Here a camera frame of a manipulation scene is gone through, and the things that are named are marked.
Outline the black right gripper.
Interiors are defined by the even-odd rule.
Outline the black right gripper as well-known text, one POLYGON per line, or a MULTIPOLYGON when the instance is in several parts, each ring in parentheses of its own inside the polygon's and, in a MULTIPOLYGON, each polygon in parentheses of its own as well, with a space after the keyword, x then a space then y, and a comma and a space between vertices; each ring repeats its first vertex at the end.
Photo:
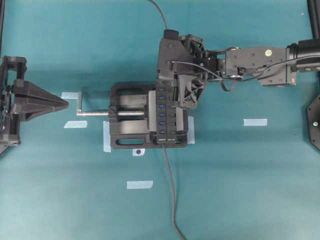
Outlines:
POLYGON ((195 109, 200 96, 209 82, 222 76, 225 64, 218 55, 226 53, 226 49, 206 50, 204 40, 192 34, 179 38, 191 59, 175 60, 177 72, 178 97, 176 106, 182 109, 195 109))

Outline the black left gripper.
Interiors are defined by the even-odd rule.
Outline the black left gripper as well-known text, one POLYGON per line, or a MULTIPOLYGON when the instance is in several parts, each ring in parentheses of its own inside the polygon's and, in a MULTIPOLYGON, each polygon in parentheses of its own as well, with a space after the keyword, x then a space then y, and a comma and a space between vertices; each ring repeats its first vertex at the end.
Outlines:
POLYGON ((69 103, 43 88, 25 81, 27 60, 24 57, 4 56, 0 64, 0 146, 18 146, 20 121, 27 122, 36 117, 58 112, 69 107, 69 103), (8 84, 9 71, 16 72, 13 85, 8 84), (12 96, 34 98, 49 103, 12 103, 12 96))

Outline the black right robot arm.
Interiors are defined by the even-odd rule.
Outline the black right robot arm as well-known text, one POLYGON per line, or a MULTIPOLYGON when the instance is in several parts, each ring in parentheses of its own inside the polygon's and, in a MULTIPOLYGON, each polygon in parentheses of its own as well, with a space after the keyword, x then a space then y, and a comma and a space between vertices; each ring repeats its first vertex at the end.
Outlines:
POLYGON ((229 47, 204 50, 203 45, 191 40, 192 60, 175 59, 179 70, 178 89, 174 98, 184 109, 195 109, 208 83, 219 83, 225 92, 231 92, 236 83, 257 80, 262 86, 294 86, 297 73, 320 70, 320 40, 301 40, 284 48, 271 46, 229 47))

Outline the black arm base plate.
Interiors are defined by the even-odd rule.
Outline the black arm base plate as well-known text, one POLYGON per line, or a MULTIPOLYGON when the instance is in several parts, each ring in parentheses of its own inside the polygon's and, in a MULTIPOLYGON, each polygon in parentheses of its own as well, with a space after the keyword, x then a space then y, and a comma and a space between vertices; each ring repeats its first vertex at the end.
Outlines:
POLYGON ((306 109, 310 143, 320 150, 320 96, 316 96, 306 109))

